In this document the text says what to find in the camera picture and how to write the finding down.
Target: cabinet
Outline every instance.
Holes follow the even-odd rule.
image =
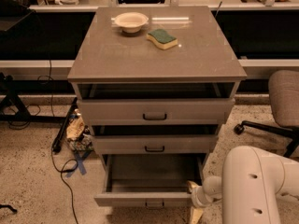
[[[149,22],[128,35],[124,12]],[[146,33],[178,39],[157,49]],[[106,169],[99,205],[191,205],[201,171],[246,74],[208,7],[101,7],[68,75]]]

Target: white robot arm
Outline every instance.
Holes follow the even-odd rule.
[[[222,178],[212,176],[192,191],[195,207],[222,196],[223,224],[280,224],[277,198],[299,203],[299,162],[256,147],[227,155]]]

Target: sponge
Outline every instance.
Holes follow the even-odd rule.
[[[178,44],[178,40],[164,29],[156,29],[147,33],[147,39],[159,49],[170,49]]]

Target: chair wheel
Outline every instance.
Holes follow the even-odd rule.
[[[243,131],[244,131],[243,125],[241,125],[241,124],[235,125],[234,131],[235,131],[236,134],[242,134]]]

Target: bowl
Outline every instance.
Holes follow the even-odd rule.
[[[149,18],[138,12],[126,12],[117,16],[114,22],[122,28],[125,33],[136,33],[147,23]]]

